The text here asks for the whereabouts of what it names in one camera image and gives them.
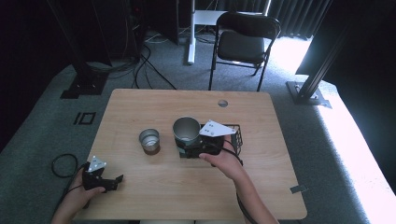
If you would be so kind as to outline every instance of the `person's left hand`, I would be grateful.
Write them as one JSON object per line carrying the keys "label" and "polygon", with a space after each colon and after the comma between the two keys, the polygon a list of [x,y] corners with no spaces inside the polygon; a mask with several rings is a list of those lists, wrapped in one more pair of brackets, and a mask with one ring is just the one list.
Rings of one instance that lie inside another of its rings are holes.
{"label": "person's left hand", "polygon": [[82,172],[83,168],[78,171],[75,180],[70,185],[69,190],[71,191],[64,196],[64,200],[56,210],[52,218],[52,224],[70,223],[77,212],[80,211],[91,198],[106,190],[103,187],[85,190],[82,186]]}

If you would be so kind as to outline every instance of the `metal cup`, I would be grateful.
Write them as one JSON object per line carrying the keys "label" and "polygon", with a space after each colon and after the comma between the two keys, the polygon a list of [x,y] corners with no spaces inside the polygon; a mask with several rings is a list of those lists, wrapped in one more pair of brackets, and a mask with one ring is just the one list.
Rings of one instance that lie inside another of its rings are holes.
{"label": "metal cup", "polygon": [[160,134],[155,129],[146,129],[139,134],[139,142],[145,153],[148,155],[155,155],[161,149]]}
{"label": "metal cup", "polygon": [[181,153],[185,153],[181,146],[194,144],[200,137],[201,124],[191,117],[182,117],[175,121],[173,132],[177,142],[177,148]]}

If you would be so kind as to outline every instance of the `chair backrest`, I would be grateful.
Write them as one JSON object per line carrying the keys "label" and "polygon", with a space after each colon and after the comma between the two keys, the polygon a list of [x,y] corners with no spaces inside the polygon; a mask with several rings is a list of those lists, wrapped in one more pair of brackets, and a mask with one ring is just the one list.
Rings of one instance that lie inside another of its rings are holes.
{"label": "chair backrest", "polygon": [[251,15],[238,12],[225,12],[217,20],[219,29],[231,29],[241,35],[263,37],[275,40],[280,33],[277,19],[263,15]]}

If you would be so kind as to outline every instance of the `table leg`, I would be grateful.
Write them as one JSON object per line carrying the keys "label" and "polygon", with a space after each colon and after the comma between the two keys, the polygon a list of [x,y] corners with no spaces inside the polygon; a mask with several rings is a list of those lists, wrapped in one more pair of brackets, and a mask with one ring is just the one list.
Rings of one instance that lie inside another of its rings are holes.
{"label": "table leg", "polygon": [[195,0],[191,0],[191,36],[189,48],[189,64],[194,64],[195,58]]}

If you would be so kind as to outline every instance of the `tripod base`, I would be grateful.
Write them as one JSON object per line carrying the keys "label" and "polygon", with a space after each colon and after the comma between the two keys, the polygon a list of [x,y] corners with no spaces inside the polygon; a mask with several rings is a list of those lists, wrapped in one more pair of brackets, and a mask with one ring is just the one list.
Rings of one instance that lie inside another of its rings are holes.
{"label": "tripod base", "polygon": [[289,91],[291,94],[291,97],[293,98],[293,101],[297,105],[324,105],[326,107],[332,108],[330,105],[330,102],[328,100],[325,100],[323,98],[323,95],[321,94],[320,90],[317,89],[315,93],[309,98],[301,98],[299,95],[300,89],[303,86],[303,82],[294,82],[294,81],[288,81],[286,82],[286,85],[289,87]]}
{"label": "tripod base", "polygon": [[78,99],[80,95],[100,95],[106,85],[108,73],[95,74],[90,83],[84,83],[76,75],[69,90],[62,93],[61,99]]}

